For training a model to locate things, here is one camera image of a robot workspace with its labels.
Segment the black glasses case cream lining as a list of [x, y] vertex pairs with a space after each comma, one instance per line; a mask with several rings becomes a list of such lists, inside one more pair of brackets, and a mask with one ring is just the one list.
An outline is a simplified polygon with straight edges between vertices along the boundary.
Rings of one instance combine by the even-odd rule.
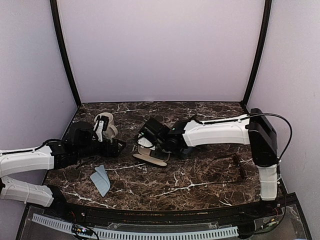
[[167, 161], [170, 159], [171, 154], [163, 152], [162, 150], [152, 150], [151, 148], [144, 148], [138, 146], [137, 153], [132, 155], [135, 159], [145, 161], [147, 163], [166, 167]]

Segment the blue cleaning cloth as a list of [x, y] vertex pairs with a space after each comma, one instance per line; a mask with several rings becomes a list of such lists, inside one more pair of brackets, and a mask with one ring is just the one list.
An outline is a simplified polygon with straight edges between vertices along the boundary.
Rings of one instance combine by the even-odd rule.
[[98, 192], [102, 197], [105, 197], [111, 188], [111, 182], [108, 177], [107, 171], [104, 165], [95, 167], [95, 172], [90, 176], [91, 181], [94, 183]]

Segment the dark sunglasses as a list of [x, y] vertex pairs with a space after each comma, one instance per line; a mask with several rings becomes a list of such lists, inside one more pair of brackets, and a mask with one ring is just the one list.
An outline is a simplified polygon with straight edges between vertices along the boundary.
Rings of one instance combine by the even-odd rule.
[[238, 173], [240, 175], [240, 178], [237, 178], [237, 180], [234, 181], [223, 181], [223, 182], [214, 182], [213, 184], [216, 185], [222, 185], [222, 184], [236, 184], [236, 183], [242, 183], [247, 179], [247, 174], [245, 169], [243, 168], [243, 166], [241, 165], [241, 161], [239, 156], [236, 153], [232, 153], [232, 154], [227, 154], [227, 155], [221, 155], [218, 157], [215, 157], [213, 160], [211, 160], [207, 166], [209, 166], [212, 162], [220, 160], [220, 159], [228, 159], [231, 158], [233, 161], [233, 165], [236, 167], [236, 169], [238, 170]]

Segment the grey glasses case green lining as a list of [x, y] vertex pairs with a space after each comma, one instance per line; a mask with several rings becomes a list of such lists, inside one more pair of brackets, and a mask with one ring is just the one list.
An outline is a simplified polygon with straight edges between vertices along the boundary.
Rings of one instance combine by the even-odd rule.
[[194, 150], [194, 147], [190, 147], [190, 146], [184, 147], [178, 151], [177, 155], [179, 158], [186, 159], [193, 150]]

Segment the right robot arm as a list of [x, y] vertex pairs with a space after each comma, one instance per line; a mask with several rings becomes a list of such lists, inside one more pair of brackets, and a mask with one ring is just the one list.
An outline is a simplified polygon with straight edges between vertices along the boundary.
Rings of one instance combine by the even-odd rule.
[[259, 108], [236, 117], [198, 120], [195, 116], [177, 121], [168, 127], [151, 117], [139, 130], [137, 153], [139, 160], [165, 167], [172, 154], [185, 157], [202, 145], [241, 144], [249, 145], [252, 160], [258, 168], [260, 198], [255, 213], [266, 217], [275, 208], [278, 182], [281, 178], [277, 132]]

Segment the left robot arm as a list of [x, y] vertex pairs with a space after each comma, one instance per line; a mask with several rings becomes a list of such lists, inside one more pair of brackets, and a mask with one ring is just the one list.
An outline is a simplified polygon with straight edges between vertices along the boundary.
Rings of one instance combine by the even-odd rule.
[[71, 213], [66, 198], [57, 186], [36, 185], [13, 179], [12, 174], [35, 170], [57, 170], [76, 165], [83, 158], [118, 157], [126, 143], [105, 138], [107, 124], [92, 125], [85, 121], [70, 125], [62, 139], [48, 139], [42, 145], [0, 152], [0, 198], [50, 207], [60, 218]]

